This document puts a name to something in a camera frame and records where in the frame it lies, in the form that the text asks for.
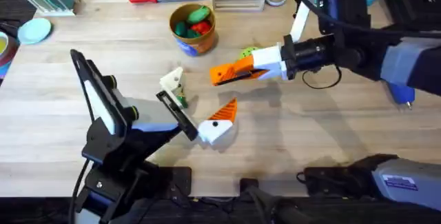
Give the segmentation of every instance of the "black mount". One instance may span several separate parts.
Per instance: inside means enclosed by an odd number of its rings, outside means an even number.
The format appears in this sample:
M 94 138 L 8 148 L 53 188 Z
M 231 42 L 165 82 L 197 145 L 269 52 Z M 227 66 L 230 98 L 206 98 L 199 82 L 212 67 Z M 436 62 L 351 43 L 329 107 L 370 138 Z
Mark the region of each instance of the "black mount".
M 146 158 L 181 131 L 186 133 L 189 140 L 194 140 L 198 134 L 196 127 L 171 97 L 162 91 L 157 97 L 172 113 L 178 125 L 166 131 L 132 129 L 132 123 L 138 119 L 139 113 L 135 106 L 124 108 L 116 97 L 116 78 L 102 76 L 94 63 L 76 50 L 71 50 L 71 56 L 92 120 L 82 155 L 94 162 L 75 200 L 75 211 L 89 210 L 101 217 L 100 223 L 108 223 L 128 213 L 134 202 L 141 198 L 182 201 L 181 198 L 191 192 L 192 170 L 189 167 L 159 167 L 146 161 Z M 88 93 L 98 96 L 107 111 L 104 114 L 107 123 L 101 117 L 94 119 L 93 102 Z

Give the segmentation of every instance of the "wooden tabletop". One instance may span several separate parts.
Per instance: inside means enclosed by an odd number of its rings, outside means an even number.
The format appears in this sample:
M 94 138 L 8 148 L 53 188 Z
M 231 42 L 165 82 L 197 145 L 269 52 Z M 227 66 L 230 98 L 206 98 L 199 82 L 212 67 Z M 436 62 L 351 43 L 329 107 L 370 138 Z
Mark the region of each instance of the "wooden tabletop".
M 293 22 L 294 0 L 263 12 L 217 12 L 217 46 L 188 57 L 168 18 L 182 3 L 133 5 L 127 0 L 83 0 L 76 17 L 49 18 L 52 34 L 22 45 L 0 87 L 0 196 L 69 196 L 84 162 L 90 125 L 69 50 L 81 51 L 103 74 L 118 79 L 128 97 L 157 100 L 159 79 L 185 68 L 188 113 L 202 121 L 238 98 L 235 132 L 219 147 L 179 135 L 149 160 L 193 169 L 192 194 L 231 196 L 238 181 L 256 177 L 274 194 L 305 195 L 295 174 L 309 165 L 350 163 L 375 153 L 441 163 L 441 98 L 417 91 L 412 111 L 399 111 L 380 82 L 343 71 L 328 90 L 293 81 L 240 81 L 213 87 L 208 68 L 235 61 L 242 48 L 282 41 Z M 382 0 L 369 9 L 373 26 L 387 25 Z M 311 14 L 303 38 L 318 37 Z M 307 77 L 326 85 L 332 67 Z

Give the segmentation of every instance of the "black cable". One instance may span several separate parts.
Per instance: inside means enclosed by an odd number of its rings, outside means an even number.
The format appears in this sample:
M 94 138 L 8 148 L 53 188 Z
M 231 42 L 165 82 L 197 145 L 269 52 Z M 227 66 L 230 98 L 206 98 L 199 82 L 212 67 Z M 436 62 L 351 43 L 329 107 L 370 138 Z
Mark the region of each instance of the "black cable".
M 437 39 L 441 38 L 440 33 L 436 34 L 436 33 L 428 33 L 428 32 L 406 32 L 406 31 L 381 30 L 375 28 L 364 28 L 354 24 L 345 23 L 343 21 L 339 21 L 337 19 L 330 17 L 329 15 L 322 12 L 320 8 L 317 8 L 310 0 L 300 0 L 300 1 L 303 2 L 314 14 L 316 14 L 321 19 L 324 19 L 325 21 L 340 26 L 341 28 L 356 30 L 359 32 L 367 32 L 372 34 L 396 35 L 400 37 L 437 38 Z
M 252 191 L 248 190 L 247 192 L 254 201 L 254 205 L 256 206 L 257 212 L 259 213 L 260 221 L 262 222 L 262 224 L 268 224 L 269 221 L 267 220 L 265 211 L 264 211 L 259 199 Z
M 74 191 L 72 193 L 72 198 L 70 199 L 70 205 L 69 205 L 69 216 L 68 216 L 68 222 L 69 224 L 75 224 L 75 215 L 74 215 L 74 209 L 75 209 L 75 199 L 78 194 L 78 189 L 80 188 L 81 179 L 83 179 L 85 169 L 89 165 L 89 159 L 86 159 L 83 165 L 83 168 L 81 168 L 80 174 L 78 175 L 78 179 L 76 180 Z
M 299 183 L 301 183 L 301 184 L 305 184 L 305 183 L 306 183 L 306 180 L 305 180 L 305 179 L 301 179 L 300 176 L 305 176 L 305 173 L 303 173 L 303 172 L 299 172 L 299 173 L 297 173 L 297 175 L 296 175 L 296 179 L 297 179 L 297 181 L 298 181 Z
M 155 198 L 152 200 L 152 202 L 150 203 L 150 205 L 145 209 L 144 213 L 141 215 L 140 219 L 136 222 L 136 224 L 140 224 L 141 221 L 143 221 L 145 215 L 150 211 L 150 209 L 153 207 L 153 205 L 155 205 L 155 203 L 158 202 L 159 199 Z
M 342 81 L 342 70 L 341 70 L 337 65 L 336 65 L 336 70 L 337 70 L 337 74 L 338 74 L 337 81 L 335 81 L 335 82 L 332 83 L 331 85 L 328 85 L 328 86 L 325 86 L 325 87 L 316 87 L 316 86 L 312 86 L 312 85 L 310 85 L 308 82 L 306 82 L 305 75 L 306 75 L 306 73 L 308 73 L 308 72 L 312 72 L 312 71 L 310 71 L 310 70 L 307 70 L 307 71 L 304 71 L 304 72 L 303 72 L 303 74 L 302 74 L 302 81 L 303 81 L 303 83 L 305 83 L 305 85 L 307 85 L 308 87 L 313 88 L 313 89 L 315 89 L 315 90 L 323 90 L 323 89 L 327 89 L 327 88 L 332 88 L 332 87 L 338 85 L 338 83 L 340 83 L 340 81 Z

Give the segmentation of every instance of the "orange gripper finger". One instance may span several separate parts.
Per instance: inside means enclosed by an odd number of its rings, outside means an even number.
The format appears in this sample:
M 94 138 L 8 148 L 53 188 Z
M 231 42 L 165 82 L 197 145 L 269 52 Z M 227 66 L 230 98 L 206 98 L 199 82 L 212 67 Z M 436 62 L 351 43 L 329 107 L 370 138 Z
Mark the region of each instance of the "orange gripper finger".
M 223 65 L 219 65 L 213 67 L 209 70 L 210 79 L 212 80 L 212 84 L 214 86 L 218 85 L 218 83 L 222 81 L 226 81 L 228 79 L 233 79 L 237 77 L 238 72 L 245 72 L 249 70 L 253 70 L 253 56 L 250 55 L 248 57 L 242 58 L 232 63 L 227 63 Z
M 209 120 L 230 120 L 234 123 L 237 112 L 237 98 L 235 97 L 227 105 L 223 106 L 220 110 L 214 113 Z

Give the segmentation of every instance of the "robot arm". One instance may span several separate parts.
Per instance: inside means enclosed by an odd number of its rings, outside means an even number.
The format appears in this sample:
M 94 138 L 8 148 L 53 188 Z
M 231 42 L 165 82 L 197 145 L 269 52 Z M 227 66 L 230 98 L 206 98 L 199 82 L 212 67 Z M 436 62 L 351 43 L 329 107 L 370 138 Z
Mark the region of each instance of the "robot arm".
M 365 0 L 317 2 L 323 12 L 334 14 L 339 20 L 370 28 Z M 298 32 L 302 31 L 305 25 L 302 21 L 307 17 L 303 7 L 300 5 L 293 24 L 293 30 Z M 436 83 L 441 80 L 438 73 L 441 62 L 436 59 L 441 54 L 441 39 L 348 30 L 320 18 L 319 28 L 322 37 L 297 43 L 300 36 L 291 31 L 284 37 L 284 45 L 254 50 L 249 57 L 212 68 L 212 84 L 272 77 L 292 80 L 297 72 L 317 72 L 323 66 L 335 65 L 374 81 L 383 79 L 441 96 L 441 87 Z M 396 28 L 389 26 L 382 30 L 394 32 Z

